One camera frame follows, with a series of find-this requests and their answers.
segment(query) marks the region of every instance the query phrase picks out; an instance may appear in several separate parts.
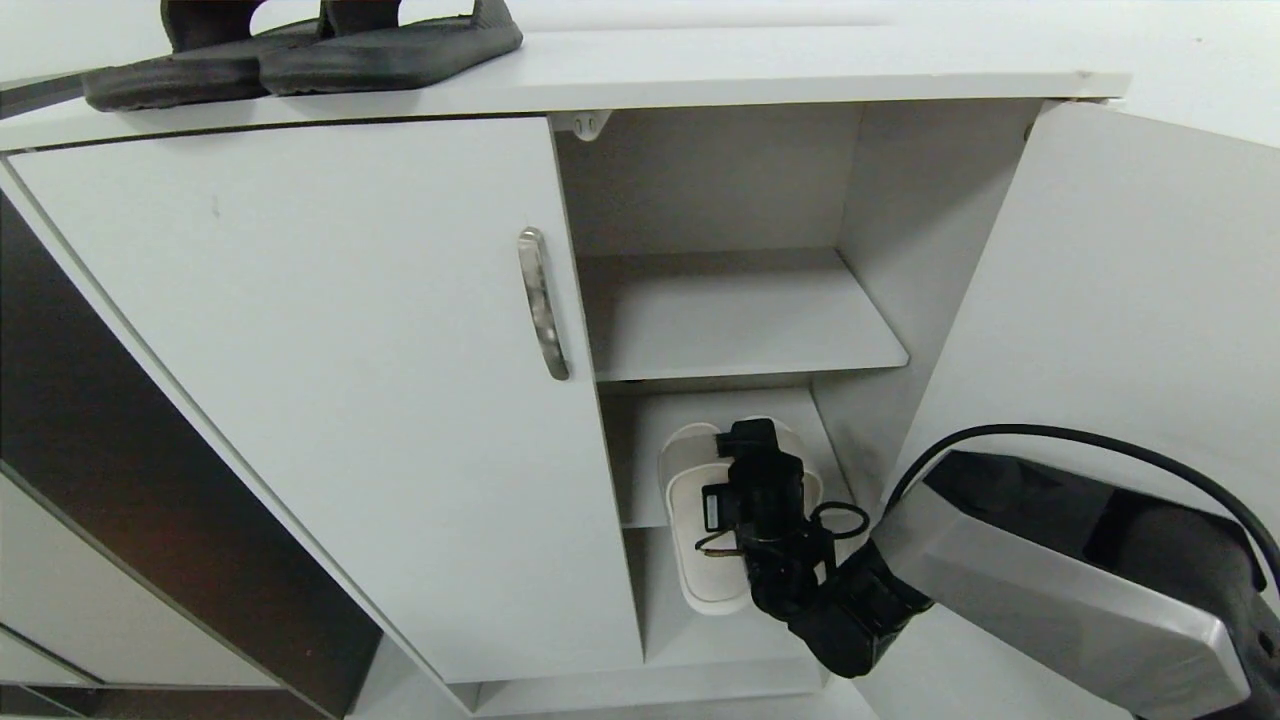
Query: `cabinet top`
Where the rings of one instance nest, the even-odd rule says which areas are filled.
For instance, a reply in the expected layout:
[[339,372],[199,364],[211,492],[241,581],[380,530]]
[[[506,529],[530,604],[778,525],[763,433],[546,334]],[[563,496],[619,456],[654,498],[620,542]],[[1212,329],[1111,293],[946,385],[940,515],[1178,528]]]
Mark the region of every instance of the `cabinet top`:
[[969,97],[1116,97],[1129,74],[1055,35],[844,26],[531,32],[425,90],[0,122],[0,152],[227,128],[561,110]]

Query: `open cabinet door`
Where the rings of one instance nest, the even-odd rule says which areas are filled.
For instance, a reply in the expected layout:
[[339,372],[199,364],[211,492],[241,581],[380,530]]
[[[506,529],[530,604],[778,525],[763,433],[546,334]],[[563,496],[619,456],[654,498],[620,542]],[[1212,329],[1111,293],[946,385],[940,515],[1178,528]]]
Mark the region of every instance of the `open cabinet door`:
[[[1042,114],[892,477],[954,430],[1018,421],[1171,455],[1280,530],[1280,150]],[[1092,448],[987,447],[1212,507]],[[942,610],[860,687],[886,717],[1128,717]]]

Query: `cabinet shelf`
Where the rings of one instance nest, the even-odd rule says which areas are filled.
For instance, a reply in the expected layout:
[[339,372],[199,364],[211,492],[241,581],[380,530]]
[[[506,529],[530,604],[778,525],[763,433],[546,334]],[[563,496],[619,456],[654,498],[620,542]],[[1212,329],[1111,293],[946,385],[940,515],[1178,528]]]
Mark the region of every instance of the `cabinet shelf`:
[[600,382],[908,360],[831,249],[581,258],[579,274]]
[[600,398],[614,495],[623,528],[667,525],[658,482],[658,455],[667,438],[689,423],[728,429],[733,420],[768,415],[804,441],[822,477],[827,500],[851,500],[831,439],[805,388],[605,396]]

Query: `black slipper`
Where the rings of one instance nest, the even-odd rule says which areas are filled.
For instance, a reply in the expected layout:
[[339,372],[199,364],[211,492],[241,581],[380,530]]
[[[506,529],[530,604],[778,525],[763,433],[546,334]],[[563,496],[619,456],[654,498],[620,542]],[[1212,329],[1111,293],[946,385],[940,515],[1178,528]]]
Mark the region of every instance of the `black slipper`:
[[161,0],[160,18],[173,55],[86,73],[84,100],[113,111],[266,95],[259,82],[262,54],[305,47],[332,37],[333,31],[316,19],[250,35],[250,20],[264,1]]
[[337,37],[262,58],[275,95],[413,90],[520,47],[504,0],[475,0],[470,15],[396,27],[399,0],[325,0]]

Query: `slipper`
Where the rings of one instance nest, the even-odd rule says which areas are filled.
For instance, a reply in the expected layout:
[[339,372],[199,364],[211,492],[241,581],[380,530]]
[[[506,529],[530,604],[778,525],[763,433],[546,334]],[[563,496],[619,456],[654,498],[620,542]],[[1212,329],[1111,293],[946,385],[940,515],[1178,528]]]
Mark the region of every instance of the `slipper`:
[[[810,469],[813,462],[800,437],[778,420],[773,420],[773,425],[778,450],[804,462],[805,512],[812,512],[822,502],[822,479]],[[685,602],[703,615],[730,615],[751,603],[751,585],[742,559],[710,557],[695,547],[710,534],[704,525],[703,487],[727,483],[732,464],[732,459],[717,454],[716,436],[719,432],[710,423],[685,425],[667,439],[658,460],[680,591]],[[733,533],[728,532],[708,547],[728,550],[736,543]]]
[[265,0],[161,0],[160,18],[174,53],[82,78],[84,100],[102,111],[173,108],[248,100],[268,94],[259,58],[332,36],[321,20],[302,20],[250,33]]
[[275,95],[416,90],[520,47],[504,0],[475,0],[470,15],[396,27],[399,0],[325,0],[337,37],[262,58]]

